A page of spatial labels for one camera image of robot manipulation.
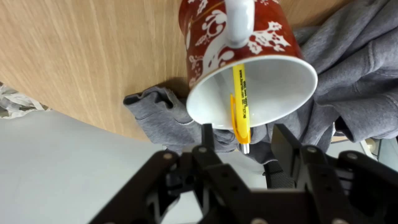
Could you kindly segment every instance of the wooden surface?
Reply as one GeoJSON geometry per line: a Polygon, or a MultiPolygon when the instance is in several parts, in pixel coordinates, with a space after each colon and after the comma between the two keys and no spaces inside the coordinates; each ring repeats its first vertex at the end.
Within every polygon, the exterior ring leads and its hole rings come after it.
{"type": "MultiPolygon", "coordinates": [[[[294,28],[348,0],[280,0],[294,28]]],[[[145,140],[126,95],[187,95],[181,0],[0,0],[0,82],[100,128],[145,140]]]]}

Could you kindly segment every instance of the red mug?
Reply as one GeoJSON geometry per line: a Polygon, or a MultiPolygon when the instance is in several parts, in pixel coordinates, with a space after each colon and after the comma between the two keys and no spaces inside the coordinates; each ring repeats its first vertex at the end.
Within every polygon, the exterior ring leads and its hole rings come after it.
{"type": "Polygon", "coordinates": [[[244,64],[250,126],[277,121],[315,92],[318,74],[278,0],[183,0],[180,26],[186,39],[191,94],[188,113],[198,123],[232,130],[232,67],[244,64]]]}

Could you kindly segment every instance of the mug handle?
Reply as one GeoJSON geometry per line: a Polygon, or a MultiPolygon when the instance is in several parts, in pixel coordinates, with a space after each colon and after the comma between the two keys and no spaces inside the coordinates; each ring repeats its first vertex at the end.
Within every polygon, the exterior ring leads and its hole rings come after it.
{"type": "Polygon", "coordinates": [[[254,31],[254,0],[224,0],[227,11],[227,44],[241,49],[254,31]]]}

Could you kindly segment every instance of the yellow pencil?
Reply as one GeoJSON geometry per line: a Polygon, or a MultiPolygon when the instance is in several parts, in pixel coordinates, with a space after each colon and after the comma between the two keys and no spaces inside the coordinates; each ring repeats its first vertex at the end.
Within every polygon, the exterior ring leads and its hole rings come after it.
{"type": "Polygon", "coordinates": [[[250,153],[250,115],[247,94],[247,72],[244,65],[236,65],[233,67],[234,91],[232,95],[232,122],[236,137],[239,142],[241,150],[250,153]]]}

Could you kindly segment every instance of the gray cloth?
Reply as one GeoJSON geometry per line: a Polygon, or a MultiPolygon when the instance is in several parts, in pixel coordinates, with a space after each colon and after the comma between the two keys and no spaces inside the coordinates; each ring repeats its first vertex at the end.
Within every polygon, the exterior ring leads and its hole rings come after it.
{"type": "MultiPolygon", "coordinates": [[[[398,1],[356,0],[295,35],[320,82],[305,106],[275,123],[325,151],[336,121],[352,141],[398,136],[398,1]]],[[[176,152],[201,143],[201,126],[171,90],[152,87],[125,105],[152,142],[176,152]]],[[[273,158],[272,131],[273,123],[253,128],[250,157],[260,163],[273,158]]],[[[214,137],[217,152],[237,148],[231,131],[214,131],[214,137]]]]}

